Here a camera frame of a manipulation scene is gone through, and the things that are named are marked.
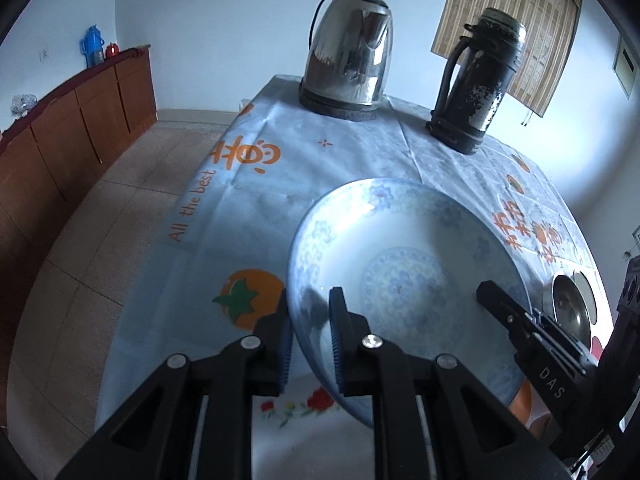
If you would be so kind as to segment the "stainless steel bowl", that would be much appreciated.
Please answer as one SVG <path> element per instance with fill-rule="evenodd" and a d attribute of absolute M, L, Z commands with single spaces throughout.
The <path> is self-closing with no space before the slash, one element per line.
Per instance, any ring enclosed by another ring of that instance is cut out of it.
<path fill-rule="evenodd" d="M 567 333 L 590 348 L 590 319 L 584 297 L 576 283 L 566 274 L 555 273 L 544 286 L 542 312 L 553 318 Z"/>

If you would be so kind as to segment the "white floral plate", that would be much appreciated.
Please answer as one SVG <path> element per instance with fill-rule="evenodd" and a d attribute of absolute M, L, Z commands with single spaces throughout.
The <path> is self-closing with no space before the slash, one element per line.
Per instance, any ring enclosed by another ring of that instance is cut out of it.
<path fill-rule="evenodd" d="M 311 374 L 253 402 L 255 479 L 372 479 L 373 432 L 343 410 Z"/>

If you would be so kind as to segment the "blue patterned white bowl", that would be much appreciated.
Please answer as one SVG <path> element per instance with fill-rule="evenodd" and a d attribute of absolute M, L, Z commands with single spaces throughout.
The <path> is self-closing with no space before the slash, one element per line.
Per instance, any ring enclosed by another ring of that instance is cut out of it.
<path fill-rule="evenodd" d="M 338 391 L 329 292 L 375 335 L 412 356 L 450 353 L 503 404 L 524 375 L 506 329 L 476 300 L 493 281 L 530 306 L 520 271 L 497 234 L 443 192 L 375 178 L 336 188 L 307 212 L 294 235 L 286 293 L 293 327 L 318 381 L 352 416 L 371 425 L 371 400 Z"/>

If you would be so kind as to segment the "white enamel cartoon bowl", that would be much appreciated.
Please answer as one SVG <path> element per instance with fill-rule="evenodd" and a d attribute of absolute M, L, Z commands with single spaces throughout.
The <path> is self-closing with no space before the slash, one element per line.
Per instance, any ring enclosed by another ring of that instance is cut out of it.
<path fill-rule="evenodd" d="M 593 289 L 587 275 L 582 271 L 573 272 L 573 281 L 576 284 L 582 299 L 584 300 L 589 322 L 591 325 L 596 325 L 598 322 L 598 308 L 596 303 L 596 296 L 594 296 Z"/>

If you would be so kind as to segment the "white persimmon print tablecloth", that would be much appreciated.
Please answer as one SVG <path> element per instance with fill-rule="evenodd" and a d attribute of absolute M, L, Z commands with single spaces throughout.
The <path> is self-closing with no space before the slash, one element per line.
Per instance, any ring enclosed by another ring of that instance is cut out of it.
<path fill-rule="evenodd" d="M 554 274 L 585 274 L 596 298 L 593 335 L 608 342 L 613 320 L 596 263 L 541 169 L 494 138 L 459 154 L 428 134 L 426 118 L 424 107 L 396 98 L 368 122 L 317 115 L 299 104 L 296 78 L 272 78 L 158 232 L 116 328 L 96 422 L 106 422 L 168 356 L 205 358 L 248 335 L 278 301 L 308 209 L 365 178 L 431 185 L 472 210 L 510 252 L 534 307 Z"/>

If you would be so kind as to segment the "black thermos flask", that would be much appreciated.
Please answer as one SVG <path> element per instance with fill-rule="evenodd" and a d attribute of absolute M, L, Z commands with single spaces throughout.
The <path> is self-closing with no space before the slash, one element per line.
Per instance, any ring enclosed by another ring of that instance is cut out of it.
<path fill-rule="evenodd" d="M 449 55 L 426 126 L 435 139 L 472 155 L 522 64 L 526 28 L 494 8 L 485 9 L 476 23 L 464 28 L 469 33 Z"/>

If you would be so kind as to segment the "brown wooden sideboard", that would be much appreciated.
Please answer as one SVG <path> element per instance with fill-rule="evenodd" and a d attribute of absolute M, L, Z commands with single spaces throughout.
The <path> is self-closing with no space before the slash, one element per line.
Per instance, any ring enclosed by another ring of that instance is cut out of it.
<path fill-rule="evenodd" d="M 1 338 L 14 338 L 66 221 L 157 120 L 150 49 L 128 49 L 47 94 L 1 136 Z"/>

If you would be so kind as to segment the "clear plastic bag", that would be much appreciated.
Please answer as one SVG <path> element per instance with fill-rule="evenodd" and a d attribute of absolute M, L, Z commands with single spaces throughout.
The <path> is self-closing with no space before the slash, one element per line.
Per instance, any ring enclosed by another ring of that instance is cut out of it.
<path fill-rule="evenodd" d="M 24 117 L 38 104 L 38 98 L 34 94 L 17 94 L 11 101 L 11 114 L 16 117 Z"/>

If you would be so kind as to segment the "stainless steel electric kettle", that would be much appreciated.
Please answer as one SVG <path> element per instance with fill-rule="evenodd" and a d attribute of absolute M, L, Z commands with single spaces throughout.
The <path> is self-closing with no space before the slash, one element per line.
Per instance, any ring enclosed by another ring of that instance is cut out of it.
<path fill-rule="evenodd" d="M 384 0 L 322 0 L 308 36 L 299 102 L 314 113 L 366 122 L 381 105 L 393 49 Z"/>

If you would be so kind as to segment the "small red pot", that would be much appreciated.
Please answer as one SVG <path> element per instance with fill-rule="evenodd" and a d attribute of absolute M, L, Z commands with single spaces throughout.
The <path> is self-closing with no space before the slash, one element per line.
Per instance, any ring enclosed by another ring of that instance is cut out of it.
<path fill-rule="evenodd" d="M 111 44 L 108 44 L 106 46 L 104 51 L 104 55 L 106 58 L 114 58 L 118 54 L 119 54 L 119 46 L 117 44 L 112 42 Z"/>

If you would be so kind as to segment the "blue thermos jug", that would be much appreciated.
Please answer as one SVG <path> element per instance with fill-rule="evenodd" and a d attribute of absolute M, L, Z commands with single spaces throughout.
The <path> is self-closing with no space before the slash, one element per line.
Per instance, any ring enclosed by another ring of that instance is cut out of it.
<path fill-rule="evenodd" d="M 104 62 L 104 39 L 101 32 L 92 25 L 88 28 L 85 37 L 79 41 L 80 53 L 85 57 L 88 68 L 93 68 Z"/>

